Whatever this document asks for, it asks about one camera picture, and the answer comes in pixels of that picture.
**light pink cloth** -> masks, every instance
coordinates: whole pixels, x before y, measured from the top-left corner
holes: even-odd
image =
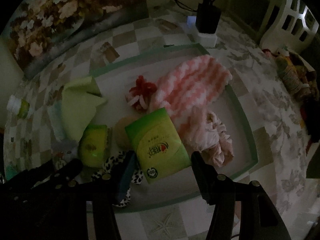
[[[192,115],[198,109],[206,109],[208,104],[215,101],[231,79],[231,73],[220,65],[215,58],[209,55],[195,57],[179,64],[174,70],[158,80],[157,91],[151,97],[149,105],[150,112],[165,107],[181,140],[185,142],[186,135],[189,139],[194,137],[196,144],[198,144],[196,149],[199,151],[208,149],[207,152],[215,156],[215,161],[212,160],[212,163],[217,166],[223,163],[221,156],[223,147],[218,147],[219,136],[216,134],[211,139],[208,138],[206,142],[201,141],[201,136],[197,135],[196,132],[208,137],[212,133],[203,130],[208,125],[205,121],[206,118],[201,119],[202,124],[197,124],[199,119],[195,116],[192,117]],[[213,146],[217,146],[215,153],[212,152]]]
[[[226,126],[210,109],[192,108],[190,128],[183,142],[201,152],[207,164],[222,167],[233,159],[232,140],[226,134]]]

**floral tablecloth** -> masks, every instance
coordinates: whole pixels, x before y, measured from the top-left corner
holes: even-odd
[[[194,42],[186,16],[174,8],[153,9],[150,16],[78,44],[51,62],[33,80],[22,81],[16,96],[29,101],[35,113],[31,121],[17,120],[8,114],[4,135],[6,166],[30,169],[52,157],[50,149],[55,138],[46,110],[52,91],[108,64],[99,58],[98,51],[103,43],[108,42],[119,54],[117,62],[152,48]],[[159,19],[172,22],[177,28],[161,29]],[[299,109],[278,79],[274,63],[230,18],[221,17],[217,36],[216,45],[206,49],[233,75],[231,86],[251,126],[259,157],[259,163],[236,181],[258,180],[283,215],[299,200],[305,188],[308,136],[299,125]],[[28,141],[32,142],[30,151],[23,147]],[[160,211],[118,214],[117,221],[123,239],[201,239],[209,228],[212,213],[213,209],[197,198],[160,208]]]

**pink striped fabric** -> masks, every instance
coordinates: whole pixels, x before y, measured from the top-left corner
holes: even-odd
[[[158,80],[149,111],[165,107],[183,138],[190,127],[192,107],[205,107],[215,101],[231,79],[231,73],[215,58],[209,55],[195,57]]]

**starfish pattern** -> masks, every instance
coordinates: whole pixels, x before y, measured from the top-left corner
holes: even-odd
[[[178,228],[169,224],[171,215],[172,213],[169,213],[163,221],[153,220],[158,225],[158,227],[155,230],[151,231],[151,233],[153,234],[158,231],[164,231],[169,239],[171,239],[169,228]]]

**round beige sponge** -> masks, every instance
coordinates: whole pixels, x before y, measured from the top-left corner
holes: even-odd
[[[132,122],[136,121],[138,117],[129,115],[121,118],[115,125],[113,133],[115,135],[117,145],[123,150],[132,150],[132,145],[125,132],[125,127]]]

